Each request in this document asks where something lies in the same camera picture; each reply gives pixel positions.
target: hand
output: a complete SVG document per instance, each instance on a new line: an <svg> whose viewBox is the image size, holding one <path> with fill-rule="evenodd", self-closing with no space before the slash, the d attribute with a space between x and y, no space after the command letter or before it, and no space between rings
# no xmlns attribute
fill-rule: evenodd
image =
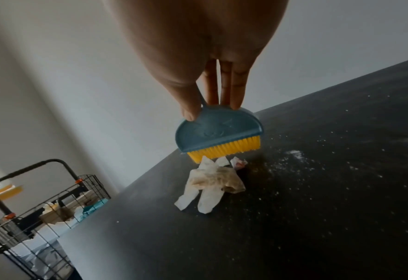
<svg viewBox="0 0 408 280"><path fill-rule="evenodd" d="M103 0L152 74L178 101L183 116L201 111L204 97L238 109L250 68L267 45L288 0Z"/></svg>

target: black metal handle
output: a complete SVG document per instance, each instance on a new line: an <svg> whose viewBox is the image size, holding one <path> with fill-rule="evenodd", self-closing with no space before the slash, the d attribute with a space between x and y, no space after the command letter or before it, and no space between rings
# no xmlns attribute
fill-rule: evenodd
<svg viewBox="0 0 408 280"><path fill-rule="evenodd" d="M19 175L21 175L21 174L24 174L24 173L26 173L26 172L28 172L28 171L31 171L31 170L33 170L33 169L36 169L36 168L41 167L41 166L43 166L43 165L46 165L46 164L48 164L49 162L59 162L59 163L61 163L62 165L64 165L64 167L66 168L66 170L70 173L70 175L72 176L72 178L75 179L75 181L77 181L77 180L79 179L79 177L75 174L75 172L73 172L73 170L67 165L67 163L66 163L65 161L62 161L62 160L59 160L59 159L50 159L50 160L41 161L41 162L39 162L39 163L32 164L32 165L30 165L30 166L28 166L28 167L26 167L26 168L23 168L23 169L20 169L20 170L18 170L18 171L15 171L15 172L12 172L12 173L10 173L10 174L7 174L6 176L0 178L0 182L2 182L2 181L4 181L4 180L7 180L7 179L10 179L10 178L13 178L13 177L16 177L16 176L19 176ZM80 186L82 186L82 187L85 187L85 185L84 185L83 182L79 182L78 184L79 184ZM9 209L1 200L0 200L0 210L1 210L5 215L10 215L10 214L13 213L12 211L10 211L10 209Z"/></svg>

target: crumpled tissue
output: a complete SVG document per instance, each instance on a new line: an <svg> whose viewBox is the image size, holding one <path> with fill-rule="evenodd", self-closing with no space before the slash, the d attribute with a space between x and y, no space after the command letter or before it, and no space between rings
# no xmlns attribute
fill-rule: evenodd
<svg viewBox="0 0 408 280"><path fill-rule="evenodd" d="M190 171L184 194L175 202L176 207L184 210L198 196L199 190L203 190L198 202L198 211L207 214L219 203L225 191L229 193L245 191L244 183L235 169L225 167L229 164L226 157L213 162L203 156L199 167Z"/></svg>

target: dark table surface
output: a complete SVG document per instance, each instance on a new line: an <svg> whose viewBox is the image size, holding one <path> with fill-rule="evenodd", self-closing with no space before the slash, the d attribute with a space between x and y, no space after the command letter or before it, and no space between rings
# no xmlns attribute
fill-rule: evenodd
<svg viewBox="0 0 408 280"><path fill-rule="evenodd" d="M258 116L245 192L179 211L173 152L61 238L83 279L408 279L408 61Z"/></svg>

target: finger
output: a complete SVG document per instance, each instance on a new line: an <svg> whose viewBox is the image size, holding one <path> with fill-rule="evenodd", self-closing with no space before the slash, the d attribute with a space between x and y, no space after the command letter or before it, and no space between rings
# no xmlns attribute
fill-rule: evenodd
<svg viewBox="0 0 408 280"><path fill-rule="evenodd" d="M230 105L230 88L232 86L232 62L219 61L221 69L221 105Z"/></svg>
<svg viewBox="0 0 408 280"><path fill-rule="evenodd" d="M188 121L196 120L201 112L200 92L196 83L182 85L164 85L181 106L181 112Z"/></svg>
<svg viewBox="0 0 408 280"><path fill-rule="evenodd" d="M246 93L247 78L249 76L252 63L232 64L232 88L230 89L230 107L234 110L241 107Z"/></svg>
<svg viewBox="0 0 408 280"><path fill-rule="evenodd" d="M209 60L202 74L204 80L204 98L209 105L218 104L218 77L216 75L216 60Z"/></svg>

